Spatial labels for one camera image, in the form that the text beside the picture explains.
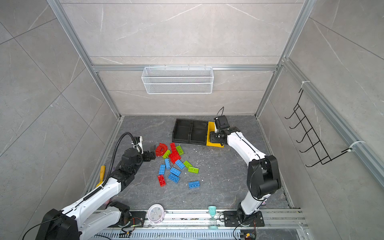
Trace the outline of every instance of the white zip tie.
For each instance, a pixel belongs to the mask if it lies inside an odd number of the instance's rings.
[[[349,146],[349,148],[347,149],[347,152],[352,152],[352,147],[353,147],[353,145],[355,145],[356,143],[359,143],[359,142],[366,143],[365,141],[356,141],[356,142],[353,142],[353,143]]]
[[[301,87],[300,87],[300,88],[303,88],[303,84],[304,84],[304,83],[308,83],[308,82],[310,82],[310,81],[302,81],[302,82],[301,82]]]

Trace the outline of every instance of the lime green brick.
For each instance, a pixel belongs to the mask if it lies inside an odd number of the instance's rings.
[[[176,150],[179,153],[179,155],[183,155],[184,154],[184,151],[181,149],[180,145],[176,146]]]
[[[188,168],[188,172],[192,172],[192,173],[199,173],[199,169],[197,167],[189,167]]]
[[[190,164],[187,160],[185,160],[184,165],[189,169],[190,167],[193,167],[192,164]]]
[[[169,155],[170,155],[170,150],[168,149],[168,150],[164,153],[163,158],[166,159]]]

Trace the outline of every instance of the yellow tool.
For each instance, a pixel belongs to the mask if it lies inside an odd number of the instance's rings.
[[[215,123],[214,122],[208,122],[208,133],[207,133],[207,146],[210,147],[224,147],[224,145],[221,145],[220,143],[211,143],[209,141],[209,133],[215,131]]]
[[[98,185],[96,185],[96,187],[100,186],[103,183],[104,173],[105,173],[105,166],[103,165],[100,168],[100,182]]]

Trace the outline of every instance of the black tray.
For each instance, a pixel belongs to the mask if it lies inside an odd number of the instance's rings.
[[[207,132],[207,121],[176,119],[172,142],[207,145]]]

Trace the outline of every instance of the yellow handle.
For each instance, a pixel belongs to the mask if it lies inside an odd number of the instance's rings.
[[[96,187],[100,186],[103,183],[103,178],[104,178],[104,173],[105,173],[105,166],[101,166],[100,168],[100,182]]]

